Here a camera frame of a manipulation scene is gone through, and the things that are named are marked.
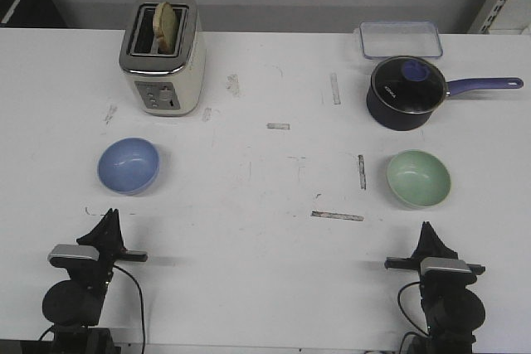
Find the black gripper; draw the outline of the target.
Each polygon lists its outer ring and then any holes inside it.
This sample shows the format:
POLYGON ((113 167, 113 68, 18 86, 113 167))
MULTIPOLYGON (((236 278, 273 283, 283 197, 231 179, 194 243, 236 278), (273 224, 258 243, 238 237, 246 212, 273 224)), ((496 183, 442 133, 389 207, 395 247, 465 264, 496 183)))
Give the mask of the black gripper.
POLYGON ((416 271, 423 284, 465 287, 485 272, 482 264, 466 263, 448 248, 428 221, 423 221, 417 247, 408 258, 387 257, 386 269, 416 271))
POLYGON ((72 280, 85 288, 105 288, 113 277, 113 267, 116 261, 146 262, 146 251, 127 250, 124 246, 119 210, 110 208, 100 222, 86 235, 76 239, 78 245, 106 246, 115 241, 116 250, 98 250, 99 260, 93 264, 78 268, 68 268, 67 272, 72 280))

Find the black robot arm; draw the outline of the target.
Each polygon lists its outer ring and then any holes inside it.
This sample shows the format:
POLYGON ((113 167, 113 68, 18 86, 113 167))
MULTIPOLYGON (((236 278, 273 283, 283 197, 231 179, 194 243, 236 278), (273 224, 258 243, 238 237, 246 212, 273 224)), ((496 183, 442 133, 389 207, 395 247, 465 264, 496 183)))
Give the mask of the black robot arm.
POLYGON ((386 269, 412 270, 419 279, 404 285, 397 293, 397 304, 415 328, 404 334, 399 353, 471 353, 476 342, 473 331, 485 321, 485 306, 467 287, 485 272, 481 264, 470 264, 458 257, 439 238, 430 222, 422 223, 416 249, 408 258, 388 257, 386 269), (402 293, 418 286, 426 328, 412 321, 402 306, 402 293))
POLYGON ((43 316, 51 322, 50 353, 120 353, 111 331, 98 323, 114 271, 130 276, 118 261, 143 263, 145 251, 127 250, 119 211, 110 208, 88 234, 74 245, 58 244, 47 256, 69 278, 54 284, 42 300, 43 316))

